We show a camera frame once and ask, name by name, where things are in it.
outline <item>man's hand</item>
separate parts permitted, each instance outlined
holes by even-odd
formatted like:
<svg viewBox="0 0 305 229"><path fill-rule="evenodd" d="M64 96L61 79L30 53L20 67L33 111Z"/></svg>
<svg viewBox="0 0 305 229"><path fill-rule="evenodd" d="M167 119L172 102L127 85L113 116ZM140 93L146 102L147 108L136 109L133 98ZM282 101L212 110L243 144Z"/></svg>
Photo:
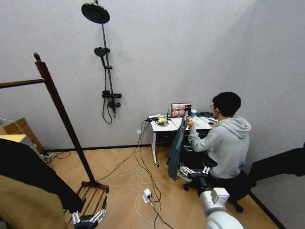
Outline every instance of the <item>man's hand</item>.
<svg viewBox="0 0 305 229"><path fill-rule="evenodd" d="M210 124L210 126L211 126L211 127L213 127L213 128L214 128L214 127L216 127L216 124L217 124L217 123L216 123L216 122L212 122L212 121L211 121L211 122L209 122L209 124Z"/></svg>
<svg viewBox="0 0 305 229"><path fill-rule="evenodd" d="M195 127L195 123L192 121L192 118L187 115L184 117L184 122L188 122L189 127Z"/></svg>

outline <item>cardboard box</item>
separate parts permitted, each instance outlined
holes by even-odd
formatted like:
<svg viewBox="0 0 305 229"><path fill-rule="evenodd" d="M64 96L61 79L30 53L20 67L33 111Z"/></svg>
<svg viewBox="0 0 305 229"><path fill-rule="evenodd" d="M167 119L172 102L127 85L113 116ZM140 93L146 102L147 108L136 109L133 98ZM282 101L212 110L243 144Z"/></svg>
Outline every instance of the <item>cardboard box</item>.
<svg viewBox="0 0 305 229"><path fill-rule="evenodd" d="M18 135L25 134L36 146L38 152L41 154L44 152L44 149L40 142L38 141L35 134L32 132L28 126L27 121L24 118L17 120L15 123L10 123L7 125L0 125L0 135Z"/></svg>

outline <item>wooden floor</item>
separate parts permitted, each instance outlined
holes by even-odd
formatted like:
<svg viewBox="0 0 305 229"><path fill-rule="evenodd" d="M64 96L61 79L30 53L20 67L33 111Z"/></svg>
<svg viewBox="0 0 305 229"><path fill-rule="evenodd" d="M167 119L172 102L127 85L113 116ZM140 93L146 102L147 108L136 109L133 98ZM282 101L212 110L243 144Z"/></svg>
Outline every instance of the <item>wooden floor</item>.
<svg viewBox="0 0 305 229"><path fill-rule="evenodd" d="M134 148L89 150L85 151L85 155L95 179L100 179L110 173L117 162L129 156L133 151ZM185 182L182 179L178 178L177 181L173 181L168 177L165 162L169 154L169 148L159 146L156 148L156 153L160 164L159 168L155 168L153 165L151 148L142 148L144 162L150 169L153 179L162 193L161 216L163 220L175 229L204 229L206 218L200 199L197 196L197 191L190 189L186 192L183 189ZM49 166L75 192L81 186L81 181L88 181L78 155L75 152L72 152L71 156L67 159L55 159ZM137 168L138 164L135 157L131 157L116 170L116 174L113 173L101 181L101 183L110 186L110 192L107 194L107 215L97 228L154 228L153 221L156 213L150 204L144 204L142 192L137 191L143 191L147 187L152 191L153 188L149 184L149 175L142 170L136 170ZM93 205L97 203L99 197L100 195L95 195L92 200L92 207L87 210L86 214L92 214ZM244 207L243 213L236 212L230 204L227 204L227 212L237 218L245 229L278 228L249 196L240 200L239 203ZM154 203L153 205L156 209L159 208L158 203ZM156 228L167 229L169 227L158 220L156 222Z"/></svg>

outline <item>white desk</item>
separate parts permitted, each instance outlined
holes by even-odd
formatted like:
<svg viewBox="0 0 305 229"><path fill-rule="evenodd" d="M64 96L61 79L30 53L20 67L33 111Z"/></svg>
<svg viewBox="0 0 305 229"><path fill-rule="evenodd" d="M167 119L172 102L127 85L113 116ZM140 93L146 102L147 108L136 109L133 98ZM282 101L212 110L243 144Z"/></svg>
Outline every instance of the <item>white desk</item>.
<svg viewBox="0 0 305 229"><path fill-rule="evenodd" d="M155 115L148 116L149 118L157 117ZM153 130L153 139L152 139L152 156L154 160L154 166L159 167L156 157L156 137L158 132L169 132L169 131L177 131L180 126L182 118L171 118L168 120L167 126L158 126L154 121L151 122L152 130ZM208 124L210 122L205 117L195 117L193 121L196 123L196 130L205 130L212 129L212 127Z"/></svg>

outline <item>blue jacket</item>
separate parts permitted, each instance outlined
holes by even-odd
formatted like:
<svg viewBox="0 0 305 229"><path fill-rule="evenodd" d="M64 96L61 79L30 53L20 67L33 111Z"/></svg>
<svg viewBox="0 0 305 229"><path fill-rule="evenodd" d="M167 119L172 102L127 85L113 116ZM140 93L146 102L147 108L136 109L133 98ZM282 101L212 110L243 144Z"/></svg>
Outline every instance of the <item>blue jacket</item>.
<svg viewBox="0 0 305 229"><path fill-rule="evenodd" d="M184 126L184 116L187 115L187 112L184 113L181 124L177 130L176 137L171 145L171 152L168 156L166 164L168 165L168 176L173 180L177 179L177 172L179 169L179 159L180 152L183 143L183 126Z"/></svg>

